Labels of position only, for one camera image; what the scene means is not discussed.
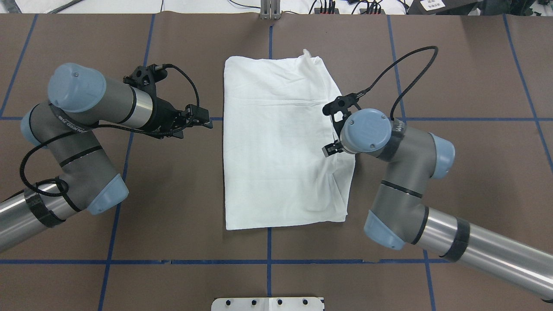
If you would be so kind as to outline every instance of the white mounting plate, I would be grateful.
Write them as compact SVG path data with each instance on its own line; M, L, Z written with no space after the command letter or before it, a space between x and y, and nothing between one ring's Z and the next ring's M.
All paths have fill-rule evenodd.
M323 301L318 297L217 298L211 311L324 311Z

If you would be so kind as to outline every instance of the light blue cap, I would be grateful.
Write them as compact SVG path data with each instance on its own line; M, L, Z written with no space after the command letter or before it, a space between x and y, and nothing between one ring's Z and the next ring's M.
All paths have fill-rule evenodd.
M394 250L401 250L405 244L405 242L378 219L372 211L369 211L364 231L374 242Z
M392 125L381 111L362 109L346 120L340 134L342 144L353 153L373 152L381 149L392 136Z
M59 66L48 83L48 98L66 112L93 108L106 93L106 78L97 70L74 63Z
M436 167L434 168L432 178L444 178L453 166L453 161L455 160L455 146L453 146L450 141L432 133L430 133L430 135L432 135L434 145L436 146Z
M98 215L121 203L127 198L127 195L129 195L129 189L127 189L121 175L117 174L94 198L87 210L92 215Z
M40 145L40 142L36 137L34 137L33 132L31 131L31 112L33 110L29 110L27 114L21 119L21 124L19 127L21 128L21 133L23 134L23 137L27 141L29 141L31 144L38 146Z

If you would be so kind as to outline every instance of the blue tape grid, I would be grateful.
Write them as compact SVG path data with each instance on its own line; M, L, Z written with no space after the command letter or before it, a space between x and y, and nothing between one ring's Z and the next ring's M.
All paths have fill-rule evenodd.
M19 121L22 118L21 117L4 117L3 113L6 108L13 84L15 82L15 79L17 77L17 73L19 71L20 65L23 61L23 58L25 56L25 51L27 49L27 46L29 44L31 35L33 33L33 30L36 25L36 20L38 19L38 14L35 14L31 27L29 29L29 33L27 35L27 38L25 40L25 43L23 45L21 54L19 56L19 59L17 61L17 64L15 66L12 78L10 80L6 95L4 97L4 100L2 102L2 106L0 107L0 121L6 120L6 121ZM392 58L394 61L396 61L396 53L395 53L395 45L394 45L394 39L393 39L393 30L392 30L392 21L390 16L387 16L388 20L388 30L389 30L389 36L390 36L390 47L392 50ZM518 57L515 51L515 47L511 38L511 33L509 29L509 24L507 21L506 15L503 15L503 20L505 24L505 31L507 33L507 37L509 40L509 45L511 48L511 52L513 54L513 59L515 62L515 65L517 67L521 83L523 85L524 92L526 94L526 98L528 100L528 104L530 106L530 109L532 111L532 118L464 118L464 117L407 117L405 113L405 107L403 100L400 102L401 107L401 115L402 117L399 118L405 122L407 121L468 121L468 122L478 122L478 121L516 121L516 122L525 122L525 121L531 121L535 122L536 128L538 129L538 133L545 151L545 154L547 156L547 160L549 162L549 166L551 171L553 172L553 161L551 159L551 154L549 152L547 143L545 141L540 122L550 122L553 121L553 118L539 118L537 117L534 103L531 99L530 93L528 91L528 87L526 84L526 80L524 78L524 74L522 72L522 69L520 67ZM147 41L147 47L144 54L144 63L143 65L147 65L148 61L148 54L149 54L149 48L150 43L152 40L152 32L154 28L154 21L155 21L155 14L152 14L152 19L150 22L150 29L148 34L148 41ZM273 58L273 25L269 27L269 59ZM395 70L395 77L396 77L396 83L398 88L398 94L401 93L401 84L400 84L400 75L399 75L399 69L396 66L394 68ZM223 121L222 117L212 117L212 121ZM127 177L127 171L128 171L128 160L129 155L131 152L131 145L133 142L133 133L129 136L129 141L127 145L127 152L125 157L125 163L123 168L123 180ZM267 259L265 260L113 260L113 247L115 242L115 236L117 232L117 224L119 220L119 213L121 210L121 205L117 205L116 208L116 214L113 221L113 227L112 227L112 235L109 243L109 249L108 249L108 255L106 260L10 260L10 259L3 259L0 260L0 265L105 265L105 273L104 278L102 282L102 290L101 290L101 296L100 301L98 303L98 310L102 310L103 308L103 302L106 294L107 289L107 283L109 278L109 268L111 265L267 265L267 296L272 296L272 265L382 265L382 264L424 264L426 268L426 278L427 278L427 284L428 284L428 290L429 290L429 296L430 296L430 304L432 307L432 311L436 310L436 304L434 299L434 289L432 286L432 276L430 271L430 264L440 264L440 263L448 263L448 261L442 260L442 259L436 259L436 258L429 258L428 253L426 251L423 251L423 258L414 258L414 259L383 259L378 262L369 262L364 261L360 259L340 259L340 260L326 260L326 259L312 259L312 260L275 260L272 258L272 228L267 228Z

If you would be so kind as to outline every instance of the white towel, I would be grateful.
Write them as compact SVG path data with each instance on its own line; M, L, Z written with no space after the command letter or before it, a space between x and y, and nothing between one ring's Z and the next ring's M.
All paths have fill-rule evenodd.
M227 230L345 221L355 158L325 158L336 137L322 107L340 90L319 57L225 63Z

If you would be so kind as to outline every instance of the robotic arm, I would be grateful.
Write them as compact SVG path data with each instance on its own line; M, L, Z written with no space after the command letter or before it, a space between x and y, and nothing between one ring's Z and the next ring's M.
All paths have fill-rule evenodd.
M361 110L359 97L359 93L339 96L323 108L339 137L323 152L327 157L337 152L366 153L388 162L365 234L395 250L405 243L420 246L553 303L552 255L421 203L428 180L443 178L453 165L453 144L393 117L389 120L376 109ZM359 111L350 112L352 106ZM336 121L339 113L342 118Z
M156 95L155 83L175 68L191 83L196 105L179 111ZM190 78L171 64L139 66L124 83L77 64L58 67L48 84L49 101L36 105L21 122L25 138L36 147L23 159L20 175L26 189L0 203L0 252L63 223L87 209L99 214L122 202L129 191L92 133L112 127L155 138L183 138L186 127L212 128L200 107ZM104 120L116 125L100 125ZM48 146L63 173L30 184L24 175L30 155Z

